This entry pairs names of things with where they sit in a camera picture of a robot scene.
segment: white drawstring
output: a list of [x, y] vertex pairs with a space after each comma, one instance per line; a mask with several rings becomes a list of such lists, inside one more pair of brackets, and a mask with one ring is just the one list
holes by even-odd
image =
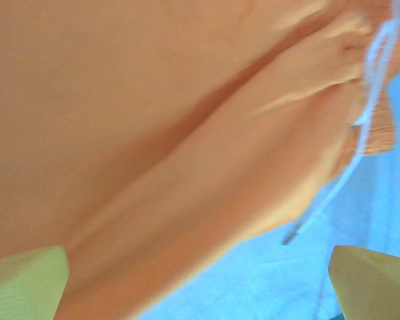
[[[342, 172], [334, 186], [330, 189], [326, 197], [314, 208], [312, 214], [308, 217], [302, 216], [296, 223], [292, 231], [284, 238], [283, 244], [288, 245], [289, 242], [297, 235], [302, 234], [313, 222], [320, 216], [324, 208], [338, 194], [344, 184], [348, 181], [356, 166], [359, 164], [366, 149], [369, 131], [371, 128], [372, 113], [376, 104], [379, 102], [383, 84], [385, 82], [385, 74], [389, 64], [391, 54], [397, 42], [400, 33], [400, 0], [394, 0], [392, 5], [393, 18], [382, 24], [375, 40], [369, 47], [365, 62], [365, 80], [369, 90], [369, 99], [367, 101], [363, 114], [356, 120], [354, 125], [360, 125], [361, 131], [355, 154], [348, 166]], [[379, 58], [377, 68], [376, 60], [380, 48], [383, 46], [382, 55]]]

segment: light blue surface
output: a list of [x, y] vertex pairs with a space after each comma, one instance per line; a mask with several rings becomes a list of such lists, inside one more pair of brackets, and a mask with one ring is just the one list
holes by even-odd
[[286, 225], [242, 243], [142, 320], [328, 320], [340, 313], [327, 265], [336, 245], [400, 256], [400, 74], [388, 88], [398, 142], [366, 157], [320, 219], [288, 247]]

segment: orange cloth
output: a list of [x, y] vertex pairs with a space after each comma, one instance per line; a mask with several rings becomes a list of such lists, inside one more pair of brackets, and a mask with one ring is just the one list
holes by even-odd
[[389, 8], [0, 0], [0, 257], [64, 245], [56, 319], [130, 319], [295, 219], [350, 157]]

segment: drawstring tip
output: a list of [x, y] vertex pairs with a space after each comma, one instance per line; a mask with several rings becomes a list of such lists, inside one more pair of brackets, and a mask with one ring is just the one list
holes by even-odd
[[296, 230], [290, 232], [290, 234], [288, 234], [288, 235], [284, 238], [284, 240], [283, 240], [283, 242], [282, 242], [281, 244], [284, 245], [285, 247], [287, 247], [287, 246], [290, 244], [290, 242], [292, 242], [292, 240], [294, 240], [294, 238], [295, 238], [297, 235], [298, 235], [298, 232], [297, 232]]

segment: yellow object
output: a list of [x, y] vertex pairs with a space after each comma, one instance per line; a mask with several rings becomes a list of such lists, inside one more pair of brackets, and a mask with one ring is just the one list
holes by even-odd
[[329, 275], [346, 320], [400, 320], [400, 258], [338, 246]]
[[52, 320], [68, 277], [60, 246], [0, 259], [0, 320]]

